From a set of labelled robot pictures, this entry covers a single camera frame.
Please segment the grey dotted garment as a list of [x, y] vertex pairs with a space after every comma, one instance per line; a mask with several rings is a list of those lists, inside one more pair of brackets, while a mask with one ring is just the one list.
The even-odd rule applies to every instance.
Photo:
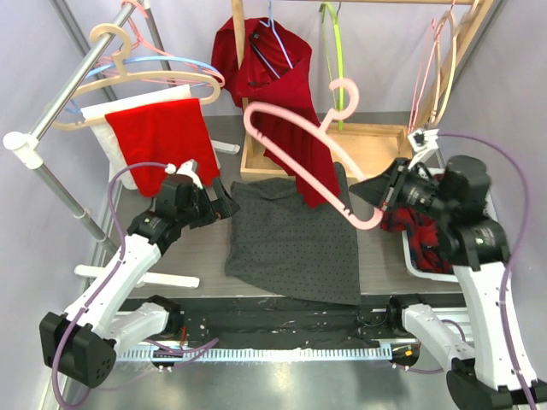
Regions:
[[225, 273], [280, 296], [357, 305], [361, 300], [356, 228], [330, 204], [310, 208], [294, 181], [234, 182]]

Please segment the white plastic laundry basket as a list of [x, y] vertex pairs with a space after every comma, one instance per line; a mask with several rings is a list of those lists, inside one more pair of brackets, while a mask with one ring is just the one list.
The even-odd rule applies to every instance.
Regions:
[[439, 259], [438, 252], [433, 246], [419, 244], [413, 245], [417, 239], [432, 239], [432, 223], [422, 222], [421, 218], [415, 217], [412, 223], [412, 238], [407, 231], [402, 231], [403, 255], [407, 271], [416, 278], [429, 279], [436, 282], [457, 284], [458, 279], [451, 271], [451, 268]]

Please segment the blue wire hanger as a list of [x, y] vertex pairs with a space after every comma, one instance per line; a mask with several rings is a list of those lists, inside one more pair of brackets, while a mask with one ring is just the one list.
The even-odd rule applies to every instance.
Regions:
[[257, 26], [250, 35], [250, 46], [273, 79], [281, 79], [294, 68], [276, 30], [272, 1], [268, 2], [268, 15], [257, 21]]

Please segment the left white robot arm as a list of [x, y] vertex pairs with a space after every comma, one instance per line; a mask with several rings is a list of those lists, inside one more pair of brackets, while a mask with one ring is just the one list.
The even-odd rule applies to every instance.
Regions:
[[221, 180], [216, 198], [187, 175], [166, 177], [155, 206], [136, 216], [121, 246], [92, 285], [63, 313], [47, 313], [39, 324], [44, 363], [52, 370], [96, 388], [116, 358], [144, 339], [174, 340], [182, 329], [180, 306], [152, 296], [125, 319], [115, 317], [141, 278], [179, 240], [184, 228], [208, 226], [232, 217], [238, 204]]

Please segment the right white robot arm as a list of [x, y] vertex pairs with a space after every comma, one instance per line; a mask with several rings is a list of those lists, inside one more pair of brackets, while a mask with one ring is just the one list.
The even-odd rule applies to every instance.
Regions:
[[519, 336], [510, 294], [508, 239], [485, 213], [491, 178], [470, 156], [449, 159], [440, 179], [397, 158], [382, 174], [350, 192], [384, 211], [410, 208], [434, 220], [438, 252], [452, 266], [467, 306], [473, 344], [457, 336], [424, 302], [391, 302], [387, 330], [415, 336], [441, 365], [460, 409], [531, 409], [546, 400]]

